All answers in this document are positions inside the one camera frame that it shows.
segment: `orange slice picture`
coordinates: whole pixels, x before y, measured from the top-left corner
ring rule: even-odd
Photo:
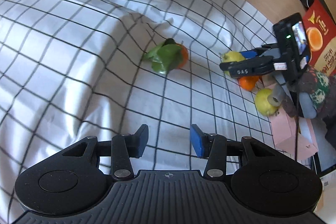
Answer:
[[[323,37],[319,29],[316,27],[310,27],[306,31],[310,49],[312,52],[317,52],[322,48]]]

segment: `camera screen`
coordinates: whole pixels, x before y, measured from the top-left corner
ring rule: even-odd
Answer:
[[[303,53],[307,45],[307,37],[305,33],[305,29],[303,27],[302,21],[296,23],[293,27],[294,37],[297,43],[297,47],[299,48],[299,55]]]

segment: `cardboard box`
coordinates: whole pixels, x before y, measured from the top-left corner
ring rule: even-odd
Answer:
[[[295,119],[287,115],[282,107],[269,118],[272,127],[274,145],[295,155]],[[315,133],[310,119],[299,118],[300,134],[298,135],[298,160],[305,160],[318,152]]]

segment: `white label sticker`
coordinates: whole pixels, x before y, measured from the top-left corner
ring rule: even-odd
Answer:
[[[302,58],[302,60],[300,61],[300,68],[303,69],[305,67],[305,65],[307,65],[307,58],[306,57]]]
[[[274,63],[274,69],[275,70],[287,70],[287,64],[285,62],[283,63]]]

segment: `red package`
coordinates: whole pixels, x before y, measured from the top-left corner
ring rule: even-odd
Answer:
[[[315,0],[303,17],[310,45],[309,64],[326,74],[336,74],[336,26],[319,0]]]

